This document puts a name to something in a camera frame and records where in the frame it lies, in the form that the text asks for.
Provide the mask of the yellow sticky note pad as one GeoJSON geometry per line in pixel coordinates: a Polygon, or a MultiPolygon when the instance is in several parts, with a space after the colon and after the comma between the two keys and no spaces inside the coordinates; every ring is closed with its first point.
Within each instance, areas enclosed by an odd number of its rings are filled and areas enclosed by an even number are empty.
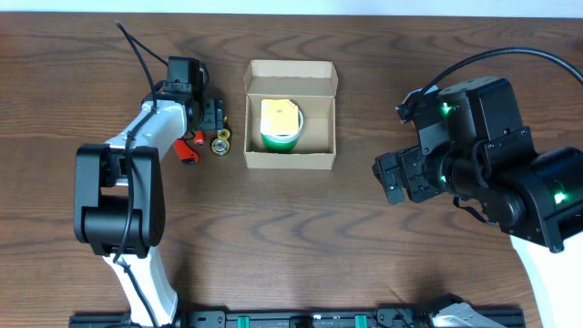
{"type": "Polygon", "coordinates": [[[261,134],[293,135],[300,130],[300,110],[289,99],[261,101],[261,134]]]}

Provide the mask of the short orange utility knife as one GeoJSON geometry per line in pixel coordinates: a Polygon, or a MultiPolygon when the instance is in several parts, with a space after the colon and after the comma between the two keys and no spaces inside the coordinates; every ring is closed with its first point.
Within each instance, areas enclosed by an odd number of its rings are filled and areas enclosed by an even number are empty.
{"type": "Polygon", "coordinates": [[[197,146],[202,147],[205,143],[205,134],[201,130],[195,130],[193,132],[193,143],[197,146]]]}

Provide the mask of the green tape roll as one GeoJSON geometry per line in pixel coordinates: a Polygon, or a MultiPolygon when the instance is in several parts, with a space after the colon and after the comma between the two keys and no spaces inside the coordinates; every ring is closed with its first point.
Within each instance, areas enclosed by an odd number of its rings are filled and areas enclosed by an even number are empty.
{"type": "Polygon", "coordinates": [[[297,145],[304,125],[304,117],[300,110],[300,130],[293,135],[262,135],[261,138],[265,148],[273,152],[290,152],[297,145]]]}

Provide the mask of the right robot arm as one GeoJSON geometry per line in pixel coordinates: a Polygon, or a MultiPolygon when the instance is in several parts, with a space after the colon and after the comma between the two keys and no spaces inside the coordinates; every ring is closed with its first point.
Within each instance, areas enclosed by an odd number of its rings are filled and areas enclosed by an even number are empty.
{"type": "Polygon", "coordinates": [[[403,109],[415,146],[376,158],[388,201],[420,203],[443,193],[510,237],[546,327],[582,324],[582,153],[539,153],[511,84],[481,77],[431,87],[403,109]]]}

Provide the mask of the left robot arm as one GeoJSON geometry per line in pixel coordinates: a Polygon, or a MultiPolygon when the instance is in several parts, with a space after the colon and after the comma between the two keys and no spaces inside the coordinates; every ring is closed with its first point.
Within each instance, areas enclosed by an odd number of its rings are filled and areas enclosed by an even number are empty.
{"type": "Polygon", "coordinates": [[[199,60],[172,56],[138,116],[118,135],[77,150],[74,233],[114,271],[130,310],[77,314],[71,327],[188,327],[189,315],[165,271],[159,244],[166,222],[161,161],[187,134],[225,128],[223,104],[205,98],[199,60]]]}

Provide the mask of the brown cardboard box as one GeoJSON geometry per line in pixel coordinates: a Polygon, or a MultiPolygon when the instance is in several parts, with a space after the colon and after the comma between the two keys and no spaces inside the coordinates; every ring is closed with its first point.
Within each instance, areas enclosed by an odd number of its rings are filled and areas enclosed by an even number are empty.
{"type": "Polygon", "coordinates": [[[254,59],[243,80],[247,167],[331,169],[336,157],[334,64],[254,59]]]}

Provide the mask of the long orange utility knife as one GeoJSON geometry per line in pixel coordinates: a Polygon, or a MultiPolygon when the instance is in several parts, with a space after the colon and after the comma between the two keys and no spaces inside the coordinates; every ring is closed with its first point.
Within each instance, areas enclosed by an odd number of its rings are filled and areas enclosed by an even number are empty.
{"type": "Polygon", "coordinates": [[[182,163],[188,165],[199,163],[199,153],[195,151],[186,140],[177,139],[173,143],[173,148],[182,163]]]}

